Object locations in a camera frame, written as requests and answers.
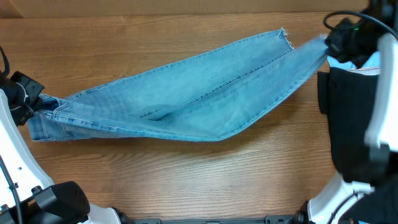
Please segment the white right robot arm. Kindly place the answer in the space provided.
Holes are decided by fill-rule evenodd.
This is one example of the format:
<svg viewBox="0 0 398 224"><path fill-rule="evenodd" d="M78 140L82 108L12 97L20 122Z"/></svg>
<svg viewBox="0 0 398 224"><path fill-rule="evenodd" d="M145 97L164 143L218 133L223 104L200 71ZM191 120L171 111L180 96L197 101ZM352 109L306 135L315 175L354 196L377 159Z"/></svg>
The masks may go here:
<svg viewBox="0 0 398 224"><path fill-rule="evenodd" d="M328 55L354 70L318 73L336 174L292 223L397 222L397 2L341 11Z"/></svg>

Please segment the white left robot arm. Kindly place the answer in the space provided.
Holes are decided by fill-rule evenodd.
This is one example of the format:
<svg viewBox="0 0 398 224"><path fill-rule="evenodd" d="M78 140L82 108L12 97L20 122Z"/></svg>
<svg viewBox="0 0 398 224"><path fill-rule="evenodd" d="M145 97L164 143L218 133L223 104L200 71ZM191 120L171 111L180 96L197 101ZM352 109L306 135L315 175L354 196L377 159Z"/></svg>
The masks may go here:
<svg viewBox="0 0 398 224"><path fill-rule="evenodd" d="M73 182L55 184L27 147L19 126L35 115L44 86L21 72L10 73L1 52L1 223L132 223L117 208L89 203Z"/></svg>

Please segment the light blue denim jeans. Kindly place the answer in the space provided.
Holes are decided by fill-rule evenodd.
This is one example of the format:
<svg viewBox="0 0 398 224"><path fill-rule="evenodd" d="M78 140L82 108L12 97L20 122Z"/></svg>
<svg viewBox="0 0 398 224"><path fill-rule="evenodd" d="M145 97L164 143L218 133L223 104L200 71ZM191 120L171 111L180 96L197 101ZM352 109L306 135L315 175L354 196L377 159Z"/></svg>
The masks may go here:
<svg viewBox="0 0 398 224"><path fill-rule="evenodd" d="M283 29L96 86L41 95L35 141L157 138L222 141L300 88L326 60L325 36L293 48Z"/></svg>

